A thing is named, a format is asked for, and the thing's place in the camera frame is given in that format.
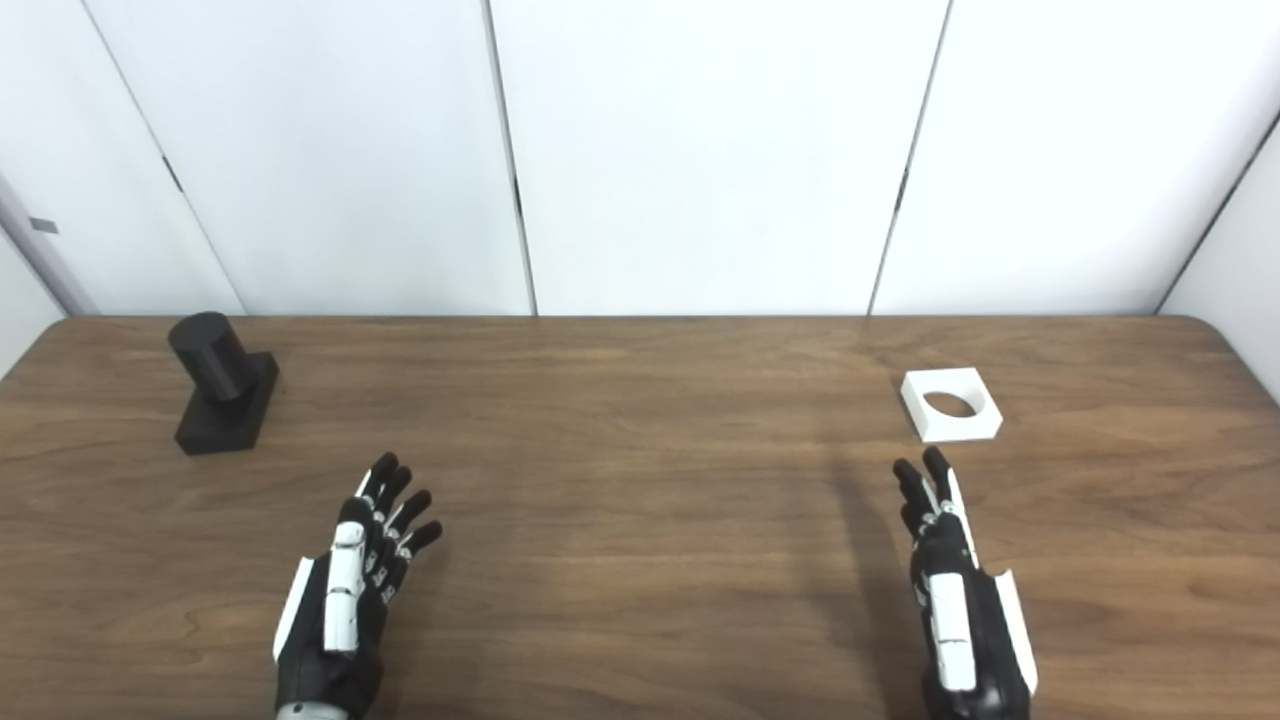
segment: white panel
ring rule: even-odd
[[[1274,0],[956,0],[873,311],[1155,310],[1277,108]]]
[[[539,311],[867,311],[946,3],[494,0]]]
[[[61,316],[45,286],[0,231],[0,377]]]
[[[91,0],[256,314],[527,314],[480,0]]]
[[[1280,133],[1272,132],[1164,314],[1193,315],[1226,337],[1280,400]]]
[[[77,310],[242,311],[77,0],[0,0],[0,174]]]

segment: white finger segment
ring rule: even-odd
[[[1014,643],[1014,657],[1018,659],[1018,671],[1023,674],[1027,689],[1036,694],[1039,685],[1039,670],[1032,653],[1032,639],[1027,634],[1027,618],[1023,616],[1023,601],[1018,597],[1018,583],[1014,571],[1005,570],[996,575],[996,592],[1000,593],[1000,606],[1005,611],[1005,625],[1009,626],[1009,639]]]
[[[326,652],[355,652],[358,644],[356,601],[365,591],[365,528],[342,523],[334,530],[329,551],[329,582],[324,598],[324,648]]]
[[[972,691],[978,685],[978,670],[969,634],[964,578],[959,573],[940,573],[929,575],[928,584],[938,682],[948,691]]]

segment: white block with hole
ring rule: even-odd
[[[954,395],[968,402],[974,414],[969,418],[947,415],[924,398],[931,392]],[[902,400],[924,442],[991,439],[1005,420],[977,368],[911,370],[902,378]]]

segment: black cylinder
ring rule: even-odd
[[[215,402],[242,397],[257,382],[244,346],[221,313],[183,318],[169,331],[169,347],[200,393]]]

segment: wood grain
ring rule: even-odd
[[[392,448],[447,536],[375,717],[919,719],[897,384],[957,365],[1036,716],[1280,712],[1280,411],[1197,322],[242,319],[276,397],[198,459],[172,322],[64,322],[0,383],[4,717],[269,717],[297,557]]]

